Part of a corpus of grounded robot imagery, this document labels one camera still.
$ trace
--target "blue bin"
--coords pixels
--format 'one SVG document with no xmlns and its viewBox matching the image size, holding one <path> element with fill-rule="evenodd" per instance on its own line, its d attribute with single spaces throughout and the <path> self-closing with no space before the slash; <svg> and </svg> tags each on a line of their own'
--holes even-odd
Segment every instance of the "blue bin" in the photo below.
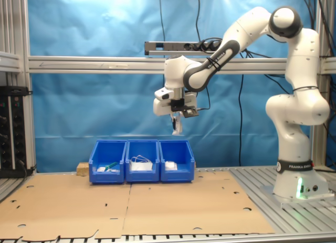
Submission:
<svg viewBox="0 0 336 243">
<path fill-rule="evenodd" d="M 98 140 L 93 148 L 89 160 L 90 182 L 93 184 L 116 184 L 124 182 L 124 160 L 127 141 Z M 97 172 L 99 167 L 111 163 L 118 164 L 112 167 L 118 172 Z"/>
<path fill-rule="evenodd" d="M 161 181 L 171 183 L 194 180 L 195 158 L 188 141 L 159 141 Z M 166 171 L 165 162 L 177 163 L 177 171 Z"/>
<path fill-rule="evenodd" d="M 142 155 L 153 163 L 151 171 L 131 171 L 132 157 Z M 157 140 L 129 140 L 125 160 L 126 181 L 158 182 L 160 180 L 159 142 Z"/>
</svg>

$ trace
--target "metal table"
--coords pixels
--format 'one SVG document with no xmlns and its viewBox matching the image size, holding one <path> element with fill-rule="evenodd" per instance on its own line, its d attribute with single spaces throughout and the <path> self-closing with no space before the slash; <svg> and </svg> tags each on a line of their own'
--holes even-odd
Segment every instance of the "metal table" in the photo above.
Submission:
<svg viewBox="0 0 336 243">
<path fill-rule="evenodd" d="M 230 171 L 256 204 L 264 217 L 275 230 L 275 234 L 259 235 L 135 235 L 122 236 L 120 239 L 92 238 L 57 239 L 44 243 L 110 243 L 125 241 L 150 242 L 332 242 L 336 241 L 336 201 L 290 204 L 281 209 L 270 201 L 260 187 L 273 185 L 276 170 L 273 166 L 198 168 L 199 172 Z M 320 172 L 330 185 L 336 183 L 336 174 Z M 0 200 L 11 192 L 21 179 L 0 179 Z M 16 240 L 0 240 L 0 243 L 20 243 Z"/>
</svg>

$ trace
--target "electrical panel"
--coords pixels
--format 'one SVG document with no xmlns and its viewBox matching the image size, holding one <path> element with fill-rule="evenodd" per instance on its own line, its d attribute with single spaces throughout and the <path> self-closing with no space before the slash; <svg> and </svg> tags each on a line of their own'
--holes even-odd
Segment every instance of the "electrical panel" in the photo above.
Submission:
<svg viewBox="0 0 336 243">
<path fill-rule="evenodd" d="M 27 168 L 23 104 L 27 92 L 19 87 L 0 91 L 0 178 L 25 177 L 34 171 Z"/>
<path fill-rule="evenodd" d="M 12 170 L 11 124 L 6 96 L 0 96 L 0 143 L 0 170 Z"/>
</svg>

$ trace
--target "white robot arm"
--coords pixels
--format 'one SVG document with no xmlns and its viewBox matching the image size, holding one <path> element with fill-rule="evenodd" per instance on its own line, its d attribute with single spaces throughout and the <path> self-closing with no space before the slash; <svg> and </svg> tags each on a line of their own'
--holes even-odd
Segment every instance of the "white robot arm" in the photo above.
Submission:
<svg viewBox="0 0 336 243">
<path fill-rule="evenodd" d="M 154 113 L 170 114 L 175 133 L 181 131 L 182 125 L 176 125 L 180 114 L 198 115 L 195 92 L 204 90 L 222 66 L 262 35 L 289 44 L 285 77 L 293 87 L 292 95 L 273 96 L 266 104 L 279 137 L 274 193 L 287 199 L 330 196 L 326 180 L 312 168 L 309 139 L 300 128 L 322 124 L 329 116 L 329 105 L 317 87 L 319 36 L 302 28 L 298 13 L 291 7 L 278 8 L 272 14 L 262 7 L 253 8 L 230 26 L 218 50 L 204 63 L 184 56 L 167 59 L 165 86 L 155 92 Z"/>
</svg>

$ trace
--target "cardboard sheet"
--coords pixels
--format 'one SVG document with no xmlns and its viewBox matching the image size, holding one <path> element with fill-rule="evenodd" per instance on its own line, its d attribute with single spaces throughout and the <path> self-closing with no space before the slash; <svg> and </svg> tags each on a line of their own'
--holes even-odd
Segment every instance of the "cardboard sheet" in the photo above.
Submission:
<svg viewBox="0 0 336 243">
<path fill-rule="evenodd" d="M 0 204 L 0 238 L 27 241 L 119 238 L 130 185 L 98 185 L 89 177 L 37 175 Z"/>
<path fill-rule="evenodd" d="M 123 235 L 274 233 L 229 172 L 189 184 L 133 184 Z"/>
</svg>

